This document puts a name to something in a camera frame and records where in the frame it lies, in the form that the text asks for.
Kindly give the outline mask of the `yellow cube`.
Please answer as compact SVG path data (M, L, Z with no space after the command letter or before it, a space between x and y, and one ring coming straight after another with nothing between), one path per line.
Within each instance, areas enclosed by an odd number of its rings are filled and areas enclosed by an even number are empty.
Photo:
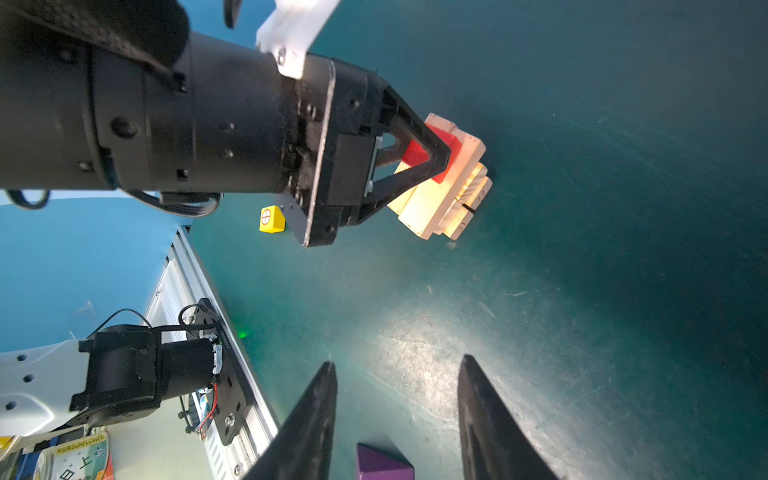
M278 205L264 207L259 218L259 231L263 233L281 233L286 229L286 218Z

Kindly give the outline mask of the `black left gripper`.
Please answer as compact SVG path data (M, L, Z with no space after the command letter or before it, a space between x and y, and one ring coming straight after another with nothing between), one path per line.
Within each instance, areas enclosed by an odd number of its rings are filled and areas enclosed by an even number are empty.
M309 55L295 93L296 165L278 203L304 248L332 244L341 228L362 224L449 164L449 146L369 70ZM411 142L427 159L375 180Z

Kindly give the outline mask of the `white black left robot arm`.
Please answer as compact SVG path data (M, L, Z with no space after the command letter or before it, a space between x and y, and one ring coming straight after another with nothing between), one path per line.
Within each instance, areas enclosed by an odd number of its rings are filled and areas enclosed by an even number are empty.
M450 150L377 74L306 53L331 2L281 3L289 39L249 49L192 31L175 1L1 5L1 187L120 190L188 218L226 193L276 193L305 247L333 243L448 166ZM164 328L102 323L1 359L1 432L30 437L145 417L199 390L203 423L239 431L253 390L212 303Z

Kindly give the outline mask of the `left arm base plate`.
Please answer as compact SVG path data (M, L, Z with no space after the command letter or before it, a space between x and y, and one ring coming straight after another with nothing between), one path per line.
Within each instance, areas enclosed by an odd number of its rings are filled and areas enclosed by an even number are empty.
M215 333L222 347L222 367L217 374L218 402L214 423L221 443L228 446L246 425L248 408L253 405L251 390L224 319L214 310L214 305L208 298L200 298L197 305L193 310L194 323L212 325L212 329L203 330L201 333Z

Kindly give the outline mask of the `light wood block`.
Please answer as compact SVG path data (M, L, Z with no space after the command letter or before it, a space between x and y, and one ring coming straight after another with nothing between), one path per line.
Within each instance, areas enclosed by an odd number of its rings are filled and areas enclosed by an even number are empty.
M443 173L440 173L436 175L435 177L428 179L433 180L435 183L440 184L443 182L448 169L451 167L452 163L455 161L457 157L458 151L461 149L461 142L457 139L456 133L457 132L465 132L461 130L454 122L441 117L435 113L430 113L426 120L426 125L434 132L438 134L438 137L443 140L450 148L450 158L449 158L449 164L446 168L446 170ZM397 198L395 198L393 201L391 201L387 207L394 213L397 214L397 216L400 214L401 210L409 200L410 196L414 192L414 189L416 187L410 188L405 193L399 195Z

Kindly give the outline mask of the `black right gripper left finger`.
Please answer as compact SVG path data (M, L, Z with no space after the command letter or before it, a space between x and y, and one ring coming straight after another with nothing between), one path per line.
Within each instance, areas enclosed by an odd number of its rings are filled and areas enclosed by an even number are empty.
M332 458L337 375L322 363L267 450L244 475L253 479L327 479Z

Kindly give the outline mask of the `purple block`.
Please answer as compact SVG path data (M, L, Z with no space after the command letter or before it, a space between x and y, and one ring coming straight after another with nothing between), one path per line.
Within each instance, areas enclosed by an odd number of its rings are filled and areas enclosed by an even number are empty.
M412 465L358 443L356 446L358 480L414 480Z

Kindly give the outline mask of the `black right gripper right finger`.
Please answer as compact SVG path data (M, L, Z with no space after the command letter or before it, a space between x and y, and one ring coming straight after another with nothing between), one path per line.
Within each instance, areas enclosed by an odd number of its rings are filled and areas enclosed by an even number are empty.
M558 478L524 435L471 355L461 361L457 400L466 479Z

